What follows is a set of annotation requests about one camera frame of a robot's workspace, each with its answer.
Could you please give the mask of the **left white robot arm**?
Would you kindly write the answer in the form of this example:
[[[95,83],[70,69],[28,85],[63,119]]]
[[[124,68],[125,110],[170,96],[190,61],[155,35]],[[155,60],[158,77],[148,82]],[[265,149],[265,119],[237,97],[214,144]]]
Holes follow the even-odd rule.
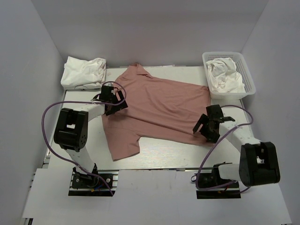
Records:
[[[88,123],[102,115],[109,116],[128,107],[122,86],[102,86],[89,103],[76,109],[62,108],[54,132],[54,142],[64,149],[83,173],[83,182],[94,187],[99,182],[95,164],[86,149]]]

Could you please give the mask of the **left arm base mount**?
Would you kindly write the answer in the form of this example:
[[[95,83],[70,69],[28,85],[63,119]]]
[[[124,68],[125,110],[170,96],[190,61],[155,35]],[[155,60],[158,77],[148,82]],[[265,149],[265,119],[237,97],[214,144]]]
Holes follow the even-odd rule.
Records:
[[[97,171],[96,167],[93,170],[93,173],[95,172],[97,172],[98,175],[106,181],[111,191],[115,193],[118,181],[118,172]],[[100,178],[84,174],[74,167],[69,185],[68,196],[112,197],[113,195]]]

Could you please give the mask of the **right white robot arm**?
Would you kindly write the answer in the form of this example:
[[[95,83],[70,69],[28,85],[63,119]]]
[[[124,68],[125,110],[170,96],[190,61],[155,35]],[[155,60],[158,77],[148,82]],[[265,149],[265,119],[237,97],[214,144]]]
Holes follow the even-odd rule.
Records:
[[[276,147],[272,142],[262,142],[243,130],[249,123],[238,124],[234,118],[224,116],[222,106],[211,105],[206,108],[193,128],[213,146],[204,157],[193,182],[197,190],[208,191],[242,182],[244,186],[260,186],[279,183],[280,170]],[[224,140],[229,141],[240,153],[238,164],[220,163],[213,166],[210,177],[201,177],[201,171],[208,157]]]

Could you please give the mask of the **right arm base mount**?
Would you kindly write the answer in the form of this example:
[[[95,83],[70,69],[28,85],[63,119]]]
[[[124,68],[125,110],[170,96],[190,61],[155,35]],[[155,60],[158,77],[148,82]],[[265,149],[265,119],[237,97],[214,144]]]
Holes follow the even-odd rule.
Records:
[[[200,189],[208,188],[209,190],[196,190],[198,200],[216,200],[216,199],[240,199],[240,186],[238,182],[227,185],[230,180],[220,178],[216,168],[204,169],[201,171],[198,187]]]

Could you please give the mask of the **pink t-shirt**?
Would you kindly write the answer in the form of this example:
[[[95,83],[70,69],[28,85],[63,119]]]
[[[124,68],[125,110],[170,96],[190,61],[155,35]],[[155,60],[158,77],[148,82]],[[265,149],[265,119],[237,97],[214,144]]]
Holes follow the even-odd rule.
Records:
[[[142,65],[130,65],[116,82],[127,93],[127,108],[102,116],[114,161],[140,152],[141,137],[207,145],[193,128],[211,104],[208,87],[152,76]]]

